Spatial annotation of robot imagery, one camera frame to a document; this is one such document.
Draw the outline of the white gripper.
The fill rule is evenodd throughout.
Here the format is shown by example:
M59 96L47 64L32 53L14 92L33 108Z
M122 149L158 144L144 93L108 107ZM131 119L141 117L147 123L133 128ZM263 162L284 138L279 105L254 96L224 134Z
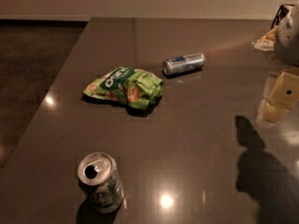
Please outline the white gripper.
M279 22L275 52L285 64L299 65L299 3ZM271 73L264 86L257 120L261 124L277 124L299 102L299 68Z

